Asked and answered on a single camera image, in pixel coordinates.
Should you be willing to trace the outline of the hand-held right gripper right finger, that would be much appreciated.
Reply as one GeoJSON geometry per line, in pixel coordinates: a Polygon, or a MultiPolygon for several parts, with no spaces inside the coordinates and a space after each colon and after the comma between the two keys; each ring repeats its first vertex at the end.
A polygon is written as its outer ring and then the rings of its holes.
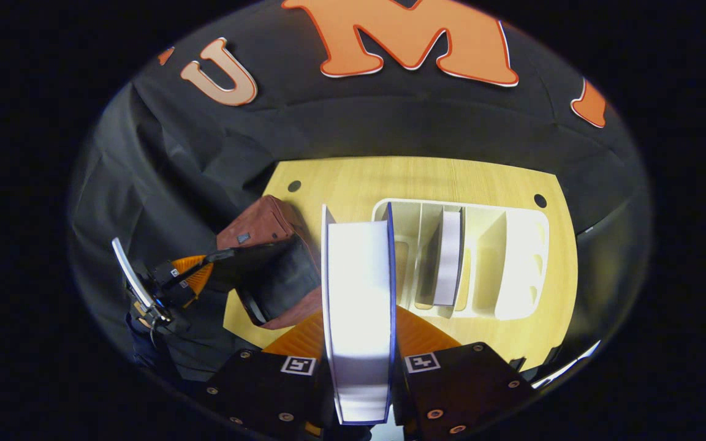
{"type": "Polygon", "coordinates": [[[392,393],[404,438],[465,439],[537,399],[488,344],[461,344],[403,307],[395,323],[392,393]]]}

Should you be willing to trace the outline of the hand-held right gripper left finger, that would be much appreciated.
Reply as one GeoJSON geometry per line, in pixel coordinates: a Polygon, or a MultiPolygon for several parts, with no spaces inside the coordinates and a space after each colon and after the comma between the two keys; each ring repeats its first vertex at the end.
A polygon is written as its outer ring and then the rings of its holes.
{"type": "Polygon", "coordinates": [[[257,437],[321,437],[328,389],[322,312],[266,348],[238,350],[197,399],[226,424],[257,437]]]}

